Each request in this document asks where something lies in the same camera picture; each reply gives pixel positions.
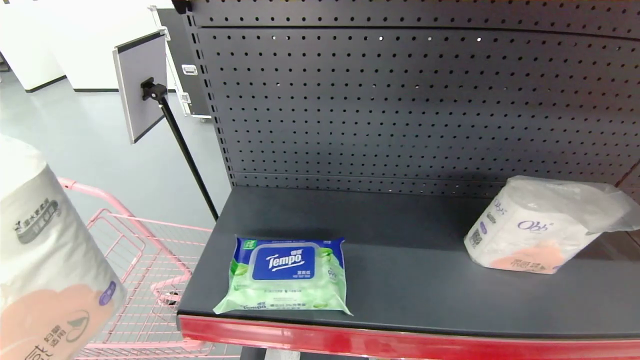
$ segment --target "cart handle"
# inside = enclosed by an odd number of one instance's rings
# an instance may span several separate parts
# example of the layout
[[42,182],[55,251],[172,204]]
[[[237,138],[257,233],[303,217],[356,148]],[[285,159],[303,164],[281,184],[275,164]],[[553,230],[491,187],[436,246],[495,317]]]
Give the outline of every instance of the cart handle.
[[[115,196],[111,195],[108,192],[105,192],[104,190],[94,188],[93,186],[80,184],[75,180],[67,179],[64,177],[59,177],[58,182],[65,189],[98,197],[108,202],[109,205],[113,206],[121,215],[129,218],[129,221],[131,221],[133,226],[135,226],[140,231],[140,233],[147,237],[147,239],[150,240],[157,248],[166,252],[167,255],[179,260],[179,258],[171,250],[169,250],[169,248],[165,244],[158,240],[158,238],[151,231],[149,231],[149,229],[144,226],[144,224],[137,220],[137,218],[131,213],[131,211],[129,211],[129,209],[127,209],[127,207],[124,206],[124,204],[122,204]],[[186,266],[183,262],[176,261],[176,265],[187,275],[191,275],[191,269],[189,269],[189,267]]]

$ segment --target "white wall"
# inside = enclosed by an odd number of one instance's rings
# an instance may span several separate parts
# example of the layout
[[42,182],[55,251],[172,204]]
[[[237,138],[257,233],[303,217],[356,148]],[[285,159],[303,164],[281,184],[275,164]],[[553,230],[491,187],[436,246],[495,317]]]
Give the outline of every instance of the white wall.
[[24,0],[0,3],[0,51],[26,90],[65,74],[43,37],[47,29],[36,5]]
[[52,51],[76,89],[117,88],[114,46],[157,29],[141,0],[39,0]]

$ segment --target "red shelf edge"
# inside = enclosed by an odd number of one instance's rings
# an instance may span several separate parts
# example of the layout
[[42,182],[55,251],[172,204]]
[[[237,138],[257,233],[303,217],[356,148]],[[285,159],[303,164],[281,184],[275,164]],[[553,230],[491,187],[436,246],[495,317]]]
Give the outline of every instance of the red shelf edge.
[[185,338],[387,359],[640,359],[640,339],[516,340],[179,315]]

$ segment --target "green package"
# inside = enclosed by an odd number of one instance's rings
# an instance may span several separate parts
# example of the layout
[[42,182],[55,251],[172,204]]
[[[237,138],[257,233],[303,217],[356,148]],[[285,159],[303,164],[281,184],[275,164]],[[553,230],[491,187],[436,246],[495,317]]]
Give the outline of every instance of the green package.
[[213,311],[342,310],[351,315],[343,241],[238,237],[229,291]]

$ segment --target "pink shopping cart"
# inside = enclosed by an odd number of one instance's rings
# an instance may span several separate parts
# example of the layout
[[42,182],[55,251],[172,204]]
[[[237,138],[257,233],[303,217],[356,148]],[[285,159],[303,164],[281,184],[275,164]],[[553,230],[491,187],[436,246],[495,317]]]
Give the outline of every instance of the pink shopping cart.
[[127,288],[124,307],[76,359],[239,357],[240,347],[183,339],[175,311],[210,229],[136,218],[111,194],[69,179],[68,190],[106,201],[87,228]]

